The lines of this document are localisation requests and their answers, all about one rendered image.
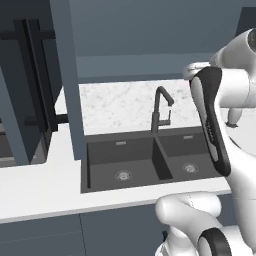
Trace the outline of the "dark grey cabinet door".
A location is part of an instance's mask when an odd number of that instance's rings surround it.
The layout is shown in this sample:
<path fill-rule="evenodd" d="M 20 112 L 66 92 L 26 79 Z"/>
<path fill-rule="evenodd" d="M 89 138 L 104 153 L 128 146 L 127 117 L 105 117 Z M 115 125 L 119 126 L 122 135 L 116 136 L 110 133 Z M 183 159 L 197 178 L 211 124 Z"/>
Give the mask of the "dark grey cabinet door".
<path fill-rule="evenodd" d="M 256 7 L 243 7 L 235 35 L 238 36 L 251 28 L 256 28 Z"/>

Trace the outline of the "grey base cabinet door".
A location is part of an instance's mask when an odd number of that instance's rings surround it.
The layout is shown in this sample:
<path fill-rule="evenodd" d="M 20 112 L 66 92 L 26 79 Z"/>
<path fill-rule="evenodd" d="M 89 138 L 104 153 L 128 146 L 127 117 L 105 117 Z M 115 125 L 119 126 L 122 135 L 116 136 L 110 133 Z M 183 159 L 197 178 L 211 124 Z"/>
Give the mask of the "grey base cabinet door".
<path fill-rule="evenodd" d="M 87 256 L 155 256 L 163 242 L 163 225 L 155 205 L 80 215 Z"/>
<path fill-rule="evenodd" d="M 0 256 L 85 256 L 78 215 L 0 224 Z"/>

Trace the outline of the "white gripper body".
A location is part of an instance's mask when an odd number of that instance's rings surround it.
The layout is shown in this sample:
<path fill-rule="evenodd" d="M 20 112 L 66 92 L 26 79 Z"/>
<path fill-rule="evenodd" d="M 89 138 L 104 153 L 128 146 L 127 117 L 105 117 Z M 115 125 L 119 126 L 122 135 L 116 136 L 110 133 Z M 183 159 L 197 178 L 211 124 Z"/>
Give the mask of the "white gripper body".
<path fill-rule="evenodd" d="M 230 108 L 228 111 L 228 123 L 236 125 L 242 116 L 242 108 Z"/>

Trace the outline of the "black sink tap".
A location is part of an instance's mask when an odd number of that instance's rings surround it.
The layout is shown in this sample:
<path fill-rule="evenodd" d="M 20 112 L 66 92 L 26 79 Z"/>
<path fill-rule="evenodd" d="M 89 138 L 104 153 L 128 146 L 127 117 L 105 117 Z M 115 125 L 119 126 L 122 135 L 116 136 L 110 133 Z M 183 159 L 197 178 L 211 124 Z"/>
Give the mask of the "black sink tap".
<path fill-rule="evenodd" d="M 165 98 L 169 107 L 171 107 L 174 104 L 173 98 L 166 91 L 166 89 L 163 86 L 159 86 L 155 92 L 154 111 L 152 112 L 152 118 L 151 118 L 151 133 L 152 134 L 157 134 L 158 128 L 160 126 L 167 126 L 167 125 L 171 124 L 171 120 L 170 120 L 171 114 L 168 114 L 167 120 L 160 119 L 160 112 L 159 112 L 160 96 L 163 96 Z"/>

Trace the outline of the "grey open cabinet door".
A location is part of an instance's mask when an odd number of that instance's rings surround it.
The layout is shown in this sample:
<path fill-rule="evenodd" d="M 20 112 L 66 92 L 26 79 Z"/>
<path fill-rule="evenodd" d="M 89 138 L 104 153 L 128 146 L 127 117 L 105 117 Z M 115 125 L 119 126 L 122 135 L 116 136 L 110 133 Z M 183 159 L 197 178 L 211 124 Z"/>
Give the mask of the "grey open cabinet door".
<path fill-rule="evenodd" d="M 86 143 L 82 122 L 70 0 L 50 0 L 50 7 L 64 87 L 73 155 L 75 160 L 81 160 L 86 157 Z"/>
<path fill-rule="evenodd" d="M 7 90 L 7 85 L 0 68 L 0 119 L 7 135 L 14 160 L 17 165 L 28 165 L 29 160 L 18 127 L 18 122 Z"/>

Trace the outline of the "grey wall cabinet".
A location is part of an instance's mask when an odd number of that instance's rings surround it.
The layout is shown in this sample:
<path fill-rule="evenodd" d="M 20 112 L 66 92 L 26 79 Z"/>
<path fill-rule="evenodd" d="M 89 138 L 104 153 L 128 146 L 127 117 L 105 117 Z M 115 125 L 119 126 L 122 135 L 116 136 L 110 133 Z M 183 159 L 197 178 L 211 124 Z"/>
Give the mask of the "grey wall cabinet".
<path fill-rule="evenodd" d="M 70 0 L 82 82 L 180 77 L 235 35 L 241 0 Z"/>

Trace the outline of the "black double sink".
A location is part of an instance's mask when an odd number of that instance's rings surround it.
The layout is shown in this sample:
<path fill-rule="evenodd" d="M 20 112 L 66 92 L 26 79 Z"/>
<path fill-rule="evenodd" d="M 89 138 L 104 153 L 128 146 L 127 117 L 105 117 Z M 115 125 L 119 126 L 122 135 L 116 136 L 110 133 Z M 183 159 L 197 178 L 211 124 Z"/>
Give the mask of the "black double sink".
<path fill-rule="evenodd" d="M 202 128 L 90 135 L 83 193 L 217 178 Z"/>

